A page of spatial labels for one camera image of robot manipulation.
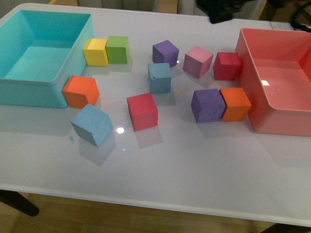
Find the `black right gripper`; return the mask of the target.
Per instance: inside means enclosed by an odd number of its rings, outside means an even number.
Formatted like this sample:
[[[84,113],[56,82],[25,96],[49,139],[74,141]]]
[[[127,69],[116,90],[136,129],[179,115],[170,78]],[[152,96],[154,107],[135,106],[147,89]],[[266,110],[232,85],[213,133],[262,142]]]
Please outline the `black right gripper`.
[[[196,0],[195,3],[212,24],[234,18],[251,19],[255,15],[254,0]]]

